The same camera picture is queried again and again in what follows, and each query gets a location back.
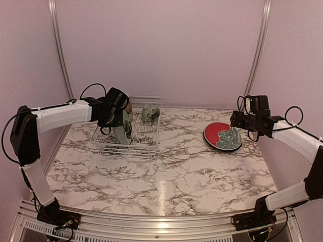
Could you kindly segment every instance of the marble countertop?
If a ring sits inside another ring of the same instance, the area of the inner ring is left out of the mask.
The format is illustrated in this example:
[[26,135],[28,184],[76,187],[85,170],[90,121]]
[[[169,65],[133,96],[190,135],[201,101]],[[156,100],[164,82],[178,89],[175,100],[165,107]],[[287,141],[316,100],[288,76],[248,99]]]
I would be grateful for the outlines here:
[[229,123],[232,111],[163,108],[154,160],[97,154],[96,124],[75,124],[47,175],[61,205],[136,215],[195,215],[254,207],[277,191],[256,143],[243,137],[233,153],[210,148],[203,130]]

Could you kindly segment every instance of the green floral pattern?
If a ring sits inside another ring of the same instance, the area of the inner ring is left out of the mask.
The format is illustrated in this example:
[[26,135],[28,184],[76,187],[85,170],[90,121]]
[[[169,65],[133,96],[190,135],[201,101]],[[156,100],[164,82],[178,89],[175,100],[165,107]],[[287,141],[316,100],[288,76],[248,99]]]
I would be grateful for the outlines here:
[[241,143],[241,135],[235,129],[231,128],[229,131],[223,130],[218,134],[220,140],[217,142],[217,146],[223,150],[234,150],[237,149]]
[[159,108],[153,108],[152,110],[150,110],[150,113],[147,114],[148,120],[152,121],[156,118],[158,118],[160,115],[160,110]]

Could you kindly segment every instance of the aluminum frame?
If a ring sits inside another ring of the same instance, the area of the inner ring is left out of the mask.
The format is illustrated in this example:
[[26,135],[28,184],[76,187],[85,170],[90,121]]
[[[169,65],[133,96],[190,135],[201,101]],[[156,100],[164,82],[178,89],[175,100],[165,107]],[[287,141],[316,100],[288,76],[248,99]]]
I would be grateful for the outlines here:
[[[231,235],[245,233],[247,230],[236,231],[230,223],[231,217],[237,213],[250,212],[251,210],[235,211],[208,215],[190,216],[147,216],[124,215],[72,209],[62,206],[62,209],[81,214],[78,230],[74,231],[73,241],[82,241],[82,237],[98,237],[115,242],[132,241],[182,241],[204,242],[217,238],[228,238]],[[42,226],[43,231],[53,229],[53,225],[36,220],[37,213],[33,202],[23,200],[16,218],[10,242],[18,242],[21,239],[23,228],[27,222],[36,224],[34,231],[39,231],[37,225]],[[294,211],[288,210],[288,228],[293,242],[303,242],[296,221]],[[285,223],[286,215],[278,210],[277,222]],[[61,235],[69,237],[70,232],[60,230]]]

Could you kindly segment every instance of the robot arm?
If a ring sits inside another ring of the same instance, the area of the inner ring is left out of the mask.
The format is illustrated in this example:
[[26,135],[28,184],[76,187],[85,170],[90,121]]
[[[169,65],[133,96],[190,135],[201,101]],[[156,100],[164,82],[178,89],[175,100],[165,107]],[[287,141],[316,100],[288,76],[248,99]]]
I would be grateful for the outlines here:
[[233,216],[237,230],[270,224],[272,220],[276,221],[276,209],[296,207],[323,196],[323,179],[320,178],[323,172],[323,143],[297,125],[291,125],[286,120],[286,114],[285,118],[270,116],[266,96],[247,96],[244,101],[245,113],[234,111],[231,126],[257,132],[257,138],[266,135],[285,143],[304,156],[312,168],[308,177],[300,183],[259,198],[254,212]]
[[57,199],[49,188],[40,163],[38,135],[58,127],[80,122],[97,121],[102,128],[121,126],[122,111],[129,102],[128,96],[116,88],[111,88],[105,97],[87,97],[65,104],[45,108],[18,109],[10,141],[18,157],[27,186],[40,203],[37,219],[55,225],[69,221],[79,214],[60,210]]

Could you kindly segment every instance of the ceramic cup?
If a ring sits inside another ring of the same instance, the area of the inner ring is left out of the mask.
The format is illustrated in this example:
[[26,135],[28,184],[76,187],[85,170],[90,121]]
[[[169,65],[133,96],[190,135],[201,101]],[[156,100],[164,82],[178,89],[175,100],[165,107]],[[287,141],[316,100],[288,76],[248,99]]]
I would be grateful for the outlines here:
[[158,118],[159,115],[160,109],[154,104],[147,103],[142,109],[141,120],[143,120],[144,122],[149,122]]

